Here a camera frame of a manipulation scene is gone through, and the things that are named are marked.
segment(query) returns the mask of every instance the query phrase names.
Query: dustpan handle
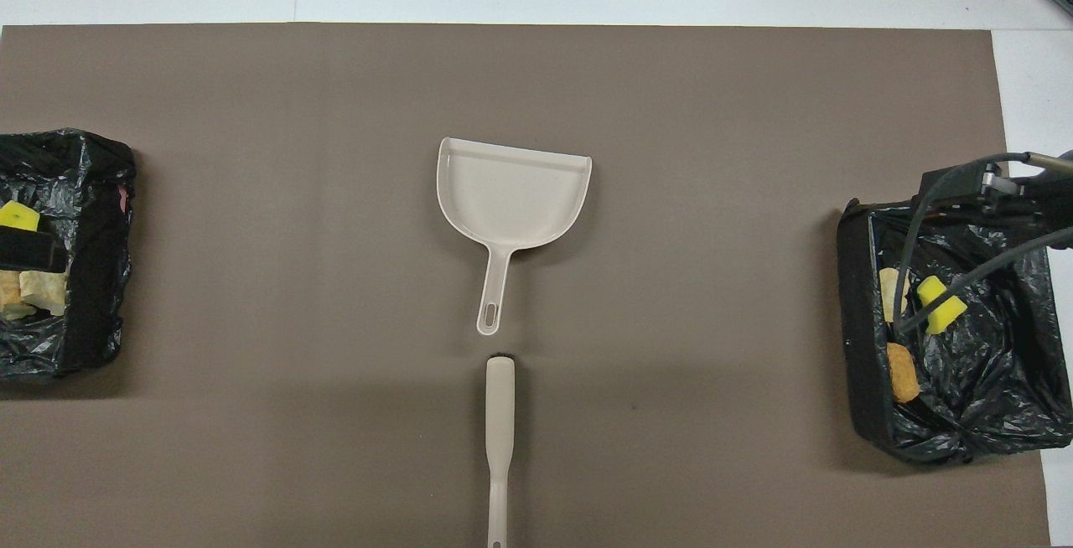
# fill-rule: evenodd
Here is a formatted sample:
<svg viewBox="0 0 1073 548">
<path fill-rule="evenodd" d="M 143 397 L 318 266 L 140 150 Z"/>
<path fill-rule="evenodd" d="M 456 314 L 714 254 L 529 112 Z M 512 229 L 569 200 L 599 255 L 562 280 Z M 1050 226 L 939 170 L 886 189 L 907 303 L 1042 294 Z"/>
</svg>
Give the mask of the dustpan handle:
<svg viewBox="0 0 1073 548">
<path fill-rule="evenodd" d="M 481 295 L 481 308 L 476 315 L 476 330 L 480 334 L 495 335 L 499 330 L 499 319 L 503 314 L 503 288 L 506 287 L 506 265 L 510 265 L 512 251 L 488 247 L 488 269 L 484 273 L 484 293 Z"/>
</svg>

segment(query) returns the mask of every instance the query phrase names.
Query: trash bag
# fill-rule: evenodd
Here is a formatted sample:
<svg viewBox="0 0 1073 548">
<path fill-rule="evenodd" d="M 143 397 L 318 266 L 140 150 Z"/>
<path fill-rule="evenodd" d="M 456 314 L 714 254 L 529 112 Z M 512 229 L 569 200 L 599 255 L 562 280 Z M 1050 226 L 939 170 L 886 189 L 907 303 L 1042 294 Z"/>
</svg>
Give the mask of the trash bag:
<svg viewBox="0 0 1073 548">
<path fill-rule="evenodd" d="M 838 226 L 843 349 L 857 433 L 921 463 L 1069 445 L 1073 404 L 1046 249 L 958 293 L 968 310 L 941 334 L 920 327 L 896 336 L 884 320 L 878 270 L 899 265 L 909 220 L 909 202 L 854 201 Z M 921 308 L 915 288 L 924 278 L 950 285 L 1025 242 L 1016 224 L 928 219 L 910 262 L 906 316 Z M 908 403 L 892 395 L 887 342 L 912 354 L 921 393 Z"/>
<path fill-rule="evenodd" d="M 60 377 L 119 354 L 134 174 L 130 147 L 90 132 L 0 135 L 0 204 L 41 214 L 38 232 L 63 247 L 68 273 L 62 315 L 0 320 L 0 377 Z"/>
</svg>

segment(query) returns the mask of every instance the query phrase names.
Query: dustpan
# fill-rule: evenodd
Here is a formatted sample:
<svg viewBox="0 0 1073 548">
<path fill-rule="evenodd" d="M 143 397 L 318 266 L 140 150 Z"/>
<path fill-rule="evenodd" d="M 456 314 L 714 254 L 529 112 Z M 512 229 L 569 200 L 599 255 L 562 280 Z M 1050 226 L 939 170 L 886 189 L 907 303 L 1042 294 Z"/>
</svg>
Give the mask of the dustpan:
<svg viewBox="0 0 1073 548">
<path fill-rule="evenodd" d="M 587 155 L 444 138 L 436 173 L 443 216 L 488 249 L 476 329 L 495 335 L 514 251 L 559 238 L 577 220 L 592 173 Z"/>
</svg>

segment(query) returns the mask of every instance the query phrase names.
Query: brush handle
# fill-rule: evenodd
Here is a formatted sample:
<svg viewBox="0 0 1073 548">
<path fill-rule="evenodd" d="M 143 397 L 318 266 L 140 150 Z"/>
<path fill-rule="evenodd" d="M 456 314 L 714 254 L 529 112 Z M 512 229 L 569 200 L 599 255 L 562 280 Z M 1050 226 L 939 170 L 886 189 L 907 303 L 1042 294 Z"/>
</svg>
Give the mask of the brush handle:
<svg viewBox="0 0 1073 548">
<path fill-rule="evenodd" d="M 514 455 L 514 360 L 494 357 L 486 366 L 484 446 L 488 491 L 488 548 L 506 548 L 506 472 Z"/>
<path fill-rule="evenodd" d="M 476 314 L 476 331 L 495 335 L 499 330 L 499 319 L 503 311 L 503 290 L 506 287 L 506 266 L 512 251 L 488 247 L 488 269 L 484 273 L 484 293 Z"/>
</svg>

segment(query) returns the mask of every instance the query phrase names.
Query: white dustpan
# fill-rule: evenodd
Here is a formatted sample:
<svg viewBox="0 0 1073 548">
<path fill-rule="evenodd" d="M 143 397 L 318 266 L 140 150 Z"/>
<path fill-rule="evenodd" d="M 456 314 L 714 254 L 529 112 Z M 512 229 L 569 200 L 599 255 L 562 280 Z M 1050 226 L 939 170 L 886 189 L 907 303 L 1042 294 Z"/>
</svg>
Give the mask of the white dustpan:
<svg viewBox="0 0 1073 548">
<path fill-rule="evenodd" d="M 585 204 L 592 159 L 444 138 L 436 172 L 443 216 L 488 249 L 476 329 L 494 335 L 503 311 L 506 265 L 570 229 Z"/>
</svg>

